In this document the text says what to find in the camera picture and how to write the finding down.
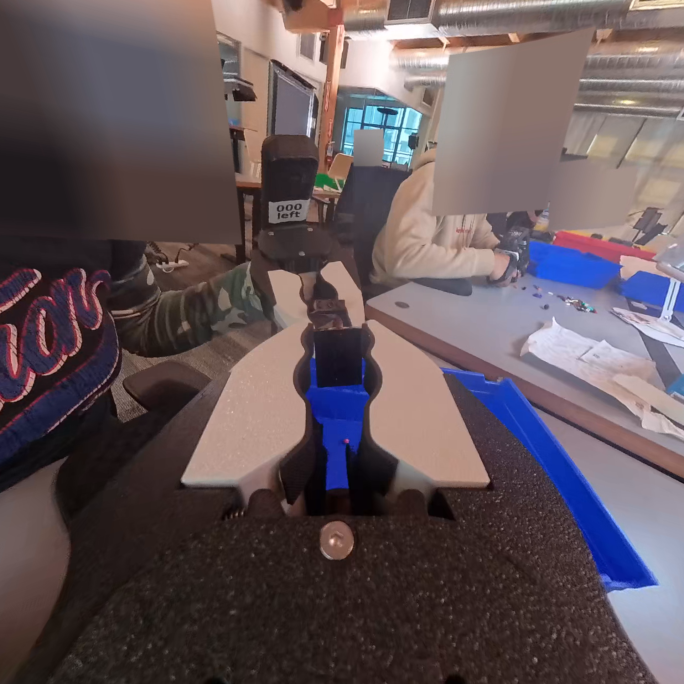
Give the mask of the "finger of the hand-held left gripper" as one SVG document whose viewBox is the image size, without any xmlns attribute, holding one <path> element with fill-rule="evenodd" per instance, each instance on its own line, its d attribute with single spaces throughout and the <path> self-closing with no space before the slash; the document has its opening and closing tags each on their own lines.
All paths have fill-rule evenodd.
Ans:
<svg viewBox="0 0 684 684">
<path fill-rule="evenodd" d="M 277 269 L 270 270 L 268 278 L 274 296 L 273 317 L 278 328 L 284 330 L 292 326 L 310 326 L 308 304 L 303 296 L 304 284 L 300 275 Z"/>
<path fill-rule="evenodd" d="M 342 262 L 329 262 L 317 274 L 313 289 L 314 310 L 342 315 L 345 326 L 361 327 L 366 318 L 361 288 Z"/>
</svg>

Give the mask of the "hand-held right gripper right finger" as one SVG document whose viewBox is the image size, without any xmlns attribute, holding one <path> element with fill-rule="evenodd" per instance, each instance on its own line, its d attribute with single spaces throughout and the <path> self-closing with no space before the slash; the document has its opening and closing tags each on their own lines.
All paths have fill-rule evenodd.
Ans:
<svg viewBox="0 0 684 684">
<path fill-rule="evenodd" d="M 364 326 L 363 483 L 387 501 L 408 490 L 484 489 L 489 474 L 441 368 L 378 321 Z"/>
</svg>

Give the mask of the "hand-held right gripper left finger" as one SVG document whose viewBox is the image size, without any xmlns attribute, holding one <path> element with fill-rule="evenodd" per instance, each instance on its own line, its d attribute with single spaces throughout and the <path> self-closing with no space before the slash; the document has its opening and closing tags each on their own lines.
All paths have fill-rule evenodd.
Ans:
<svg viewBox="0 0 684 684">
<path fill-rule="evenodd" d="M 237 488 L 244 500 L 259 489 L 281 500 L 301 498 L 315 457 L 286 460 L 305 439 L 311 417 L 295 388 L 308 326 L 293 323 L 235 364 L 183 472 L 184 487 Z"/>
</svg>

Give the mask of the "black toy brick base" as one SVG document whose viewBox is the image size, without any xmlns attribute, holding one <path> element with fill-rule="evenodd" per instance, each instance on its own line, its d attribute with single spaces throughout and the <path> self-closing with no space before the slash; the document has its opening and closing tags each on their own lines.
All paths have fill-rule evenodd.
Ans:
<svg viewBox="0 0 684 684">
<path fill-rule="evenodd" d="M 327 328 L 313 332 L 316 384 L 319 388 L 363 383 L 362 328 Z"/>
</svg>

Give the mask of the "person's left forearm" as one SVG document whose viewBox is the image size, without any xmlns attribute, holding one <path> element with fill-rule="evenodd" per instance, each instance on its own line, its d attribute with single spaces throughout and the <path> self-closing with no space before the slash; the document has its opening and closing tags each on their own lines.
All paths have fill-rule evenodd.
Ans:
<svg viewBox="0 0 684 684">
<path fill-rule="evenodd" d="M 160 290 L 145 260 L 112 283 L 107 306 L 120 346 L 145 357 L 174 356 L 233 329 L 273 320 L 249 264 L 183 290 Z"/>
</svg>

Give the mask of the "grey desk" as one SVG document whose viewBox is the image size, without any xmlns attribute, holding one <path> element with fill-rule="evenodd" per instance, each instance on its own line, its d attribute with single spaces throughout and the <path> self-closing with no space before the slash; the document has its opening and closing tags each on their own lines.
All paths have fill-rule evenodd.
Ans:
<svg viewBox="0 0 684 684">
<path fill-rule="evenodd" d="M 56 610 L 11 683 L 45 683 L 85 622 L 160 552 L 218 522 L 225 491 L 177 489 L 227 373 L 151 440 L 71 527 L 71 562 Z M 575 426 L 538 413 L 625 532 L 659 585 L 610 594 L 660 683 L 683 682 L 683 484 Z"/>
</svg>

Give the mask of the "black office chair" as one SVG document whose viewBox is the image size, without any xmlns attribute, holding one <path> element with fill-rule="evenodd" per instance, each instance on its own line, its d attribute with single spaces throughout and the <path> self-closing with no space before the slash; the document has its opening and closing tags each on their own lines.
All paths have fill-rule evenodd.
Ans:
<svg viewBox="0 0 684 684">
<path fill-rule="evenodd" d="M 389 217 L 399 186 L 411 171 L 352 164 L 335 208 L 333 231 L 351 248 L 361 285 L 371 286 L 375 240 Z"/>
</svg>

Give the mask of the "white paper sheet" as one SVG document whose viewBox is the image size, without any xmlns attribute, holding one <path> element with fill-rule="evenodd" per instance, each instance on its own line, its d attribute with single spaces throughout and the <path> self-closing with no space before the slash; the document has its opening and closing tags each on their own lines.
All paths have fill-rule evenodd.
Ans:
<svg viewBox="0 0 684 684">
<path fill-rule="evenodd" d="M 656 385 L 656 365 L 641 356 L 583 337 L 555 319 L 531 334 L 520 356 L 531 354 L 618 401 L 645 430 L 683 441 L 683 405 Z"/>
</svg>

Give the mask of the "small blue plastic bin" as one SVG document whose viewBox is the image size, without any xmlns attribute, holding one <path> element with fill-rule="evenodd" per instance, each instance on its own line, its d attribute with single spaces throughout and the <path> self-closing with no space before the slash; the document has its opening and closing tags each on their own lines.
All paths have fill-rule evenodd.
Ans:
<svg viewBox="0 0 684 684">
<path fill-rule="evenodd" d="M 591 253 L 530 242 L 528 270 L 533 276 L 544 280 L 603 289 L 620 276 L 621 266 Z"/>
</svg>

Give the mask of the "person's dark clothing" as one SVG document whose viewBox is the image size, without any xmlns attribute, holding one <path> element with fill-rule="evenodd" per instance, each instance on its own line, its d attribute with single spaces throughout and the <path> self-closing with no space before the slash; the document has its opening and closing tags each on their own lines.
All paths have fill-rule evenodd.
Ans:
<svg viewBox="0 0 684 684">
<path fill-rule="evenodd" d="M 116 241 L 1 240 L 1 491 L 66 457 L 120 367 Z"/>
</svg>

